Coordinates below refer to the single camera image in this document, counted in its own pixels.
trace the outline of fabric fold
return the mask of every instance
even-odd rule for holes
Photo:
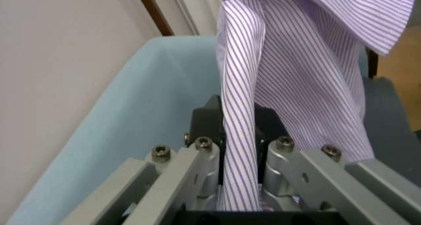
[[[412,3],[222,1],[216,54],[227,150],[218,209],[261,210],[254,102],[277,112],[301,150],[333,144],[348,161],[374,157],[362,123],[359,52],[367,45],[387,54]]]

